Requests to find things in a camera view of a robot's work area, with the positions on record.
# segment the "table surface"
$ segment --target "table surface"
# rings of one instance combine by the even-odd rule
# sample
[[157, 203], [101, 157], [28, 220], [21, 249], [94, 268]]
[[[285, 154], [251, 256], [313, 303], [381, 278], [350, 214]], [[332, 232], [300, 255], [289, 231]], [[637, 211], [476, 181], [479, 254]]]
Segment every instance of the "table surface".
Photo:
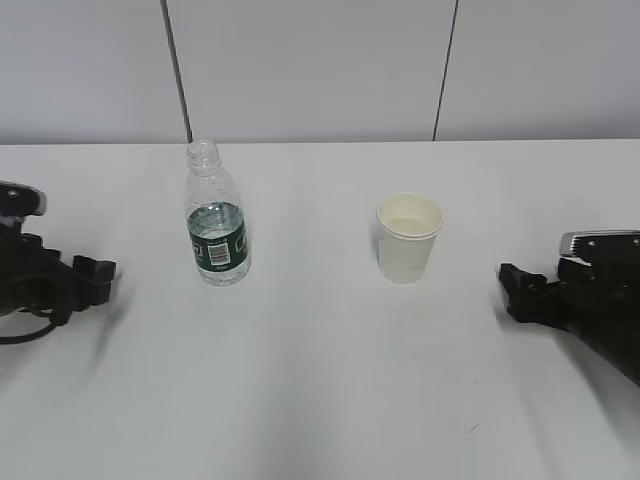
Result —
[[[224, 145], [253, 243], [226, 288], [195, 271], [184, 150], [0, 147], [2, 179], [48, 196], [24, 231], [119, 271], [108, 305], [0, 347], [3, 478], [637, 478], [640, 389], [509, 319], [496, 271], [638, 228], [640, 141]], [[446, 215], [411, 286], [373, 248], [396, 191]]]

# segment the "plastic bottle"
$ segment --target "plastic bottle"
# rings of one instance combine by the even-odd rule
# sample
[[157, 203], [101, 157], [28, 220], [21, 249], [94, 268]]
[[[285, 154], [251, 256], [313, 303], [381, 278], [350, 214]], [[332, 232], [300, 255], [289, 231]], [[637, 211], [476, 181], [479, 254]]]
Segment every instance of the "plastic bottle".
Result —
[[187, 163], [185, 218], [198, 272], [211, 285], [232, 285], [251, 266], [240, 195], [212, 141], [189, 144]]

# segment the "paper cup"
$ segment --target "paper cup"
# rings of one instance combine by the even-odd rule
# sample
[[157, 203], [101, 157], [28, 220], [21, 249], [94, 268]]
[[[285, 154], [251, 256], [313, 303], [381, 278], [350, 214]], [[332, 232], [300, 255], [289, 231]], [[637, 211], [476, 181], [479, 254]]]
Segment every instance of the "paper cup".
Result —
[[440, 208], [417, 193], [396, 193], [378, 207], [378, 222], [383, 275], [394, 283], [420, 280], [444, 223]]

